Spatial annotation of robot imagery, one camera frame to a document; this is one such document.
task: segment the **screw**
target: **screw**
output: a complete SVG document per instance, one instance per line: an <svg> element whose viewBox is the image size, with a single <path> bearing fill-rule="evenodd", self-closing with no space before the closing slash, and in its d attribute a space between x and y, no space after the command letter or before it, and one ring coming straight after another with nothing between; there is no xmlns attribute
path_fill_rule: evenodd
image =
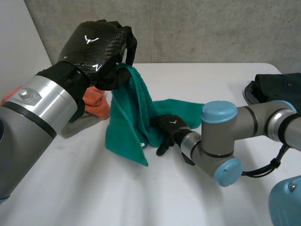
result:
<svg viewBox="0 0 301 226"><path fill-rule="evenodd" d="M23 101L29 101L32 99L32 94L30 93L30 91L26 90L26 89L21 89L19 91L19 97L23 100Z"/></svg>
<svg viewBox="0 0 301 226"><path fill-rule="evenodd" d="M292 192L293 190L295 190L295 188L296 188L296 185L294 185L294 184L290 184L290 185L288 186L288 189L290 189L291 192Z"/></svg>

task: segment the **green towel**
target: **green towel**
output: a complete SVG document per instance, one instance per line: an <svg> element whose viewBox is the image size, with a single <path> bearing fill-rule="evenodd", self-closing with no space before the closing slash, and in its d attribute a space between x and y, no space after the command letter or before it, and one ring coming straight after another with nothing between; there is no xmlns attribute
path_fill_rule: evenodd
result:
<svg viewBox="0 0 301 226"><path fill-rule="evenodd" d="M150 126L150 120L160 115L178 115L194 129L201 124L203 104L173 99L153 102L138 71L126 64L119 64L119 67L126 67L131 78L128 83L112 91L105 145L122 157L148 166L143 148L148 144L159 147L164 139L156 128Z"/></svg>

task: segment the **gray robot arm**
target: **gray robot arm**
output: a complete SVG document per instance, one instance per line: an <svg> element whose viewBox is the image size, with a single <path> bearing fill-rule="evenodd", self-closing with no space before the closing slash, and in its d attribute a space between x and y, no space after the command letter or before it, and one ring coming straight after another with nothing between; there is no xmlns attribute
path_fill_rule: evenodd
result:
<svg viewBox="0 0 301 226"><path fill-rule="evenodd" d="M95 85L112 90L126 82L118 68L125 48L132 65L137 40L118 22L81 23L64 46L58 63L33 76L0 106L0 204L69 121L85 110L82 100Z"/></svg>
<svg viewBox="0 0 301 226"><path fill-rule="evenodd" d="M234 157L236 140L267 136L301 150L301 115L288 102L236 108L230 102L214 101L203 106L202 120L202 136L182 135L181 151L221 186L233 184L243 172Z"/></svg>
<svg viewBox="0 0 301 226"><path fill-rule="evenodd" d="M186 163L199 167L219 185L229 186L241 175L250 176L247 173L259 172L243 172L242 163L234 157L236 140L267 136L282 142L283 146L273 160L280 160L289 147L301 151L301 114L286 101L244 107L236 107L226 101L213 101L205 104L202 110L202 136L191 131L179 116L154 118L152 125L166 136L157 155L163 155L169 146L177 143ZM176 121L177 125L170 124L171 121ZM274 161L273 164L269 166L275 169L280 162ZM281 181L272 189L269 211L275 226L301 225L300 188L301 176L298 176Z"/></svg>

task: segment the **folded cloth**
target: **folded cloth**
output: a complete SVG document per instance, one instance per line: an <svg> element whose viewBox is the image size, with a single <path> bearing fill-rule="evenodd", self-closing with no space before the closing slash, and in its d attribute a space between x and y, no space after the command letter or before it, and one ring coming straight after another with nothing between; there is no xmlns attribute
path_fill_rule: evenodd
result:
<svg viewBox="0 0 301 226"><path fill-rule="evenodd" d="M164 137L150 120L155 116L179 115L190 128L201 124L203 104L168 99L153 102L138 71L126 64L131 73L128 83L112 91L110 124L106 131L105 145L110 151L148 166L143 148L148 144L159 147Z"/></svg>
<svg viewBox="0 0 301 226"><path fill-rule="evenodd" d="M61 131L61 135L64 138L69 138L74 136L75 134L78 134L82 130L89 128L91 126L94 126L95 124L99 123L101 121L100 118L98 118L95 115L92 115L88 112L85 112L83 116L81 116L79 119L77 119L75 122L70 123L68 122L64 128Z"/></svg>
<svg viewBox="0 0 301 226"><path fill-rule="evenodd" d="M105 120L110 116L110 106L103 94L103 90L92 86L86 90L83 100L87 112Z"/></svg>
<svg viewBox="0 0 301 226"><path fill-rule="evenodd" d="M251 104L285 100L301 113L301 73L258 74L246 87L245 97Z"/></svg>

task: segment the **white table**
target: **white table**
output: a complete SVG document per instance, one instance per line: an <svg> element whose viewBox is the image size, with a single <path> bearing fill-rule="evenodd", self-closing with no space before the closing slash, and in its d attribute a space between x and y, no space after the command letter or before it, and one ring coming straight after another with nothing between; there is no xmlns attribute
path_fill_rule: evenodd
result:
<svg viewBox="0 0 301 226"><path fill-rule="evenodd" d="M228 100L237 106L246 105L242 92L257 73L279 73L269 64L135 67L153 100ZM144 167L105 149L108 123L102 121L69 139L57 137L1 205L1 225L268 226L270 190L300 174L301 154L296 150L290 150L269 176L242 177L226 188L186 164L177 147L162 157L147 147L149 167ZM280 147L266 137L251 138L235 143L235 156L245 170L254 170L268 164Z"/></svg>

